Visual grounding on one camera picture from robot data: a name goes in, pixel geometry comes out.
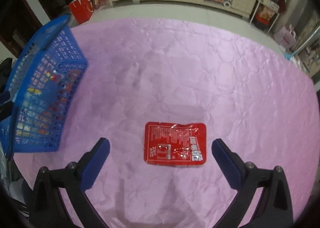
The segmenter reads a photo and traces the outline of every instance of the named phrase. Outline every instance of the pink tablecloth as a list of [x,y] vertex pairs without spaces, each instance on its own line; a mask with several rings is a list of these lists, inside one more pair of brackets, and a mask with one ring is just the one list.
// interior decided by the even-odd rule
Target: pink tablecloth
[[[236,194],[210,154],[220,137],[244,161],[281,165],[299,216],[319,161],[320,124],[313,83],[298,68],[249,39],[191,22],[123,19],[72,31],[89,67],[60,150],[14,156],[31,187],[40,167],[63,168],[106,137],[111,153],[87,195],[109,226],[211,228]],[[146,164],[148,121],[205,123],[207,162]]]

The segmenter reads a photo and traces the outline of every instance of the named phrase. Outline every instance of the metal bolt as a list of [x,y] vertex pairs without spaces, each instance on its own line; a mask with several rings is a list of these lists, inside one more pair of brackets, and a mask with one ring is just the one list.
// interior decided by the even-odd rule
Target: metal bolt
[[41,173],[45,173],[47,170],[49,169],[46,166],[40,168]]
[[276,166],[275,167],[275,169],[276,169],[276,171],[278,172],[278,173],[281,173],[282,171],[283,171],[283,168],[281,167],[281,166]]
[[70,169],[75,169],[76,166],[77,166],[77,163],[76,163],[76,162],[70,162],[70,163],[68,164],[68,168],[70,168]]
[[248,161],[245,165],[247,168],[250,168],[250,169],[255,167],[254,163],[252,163],[251,161]]

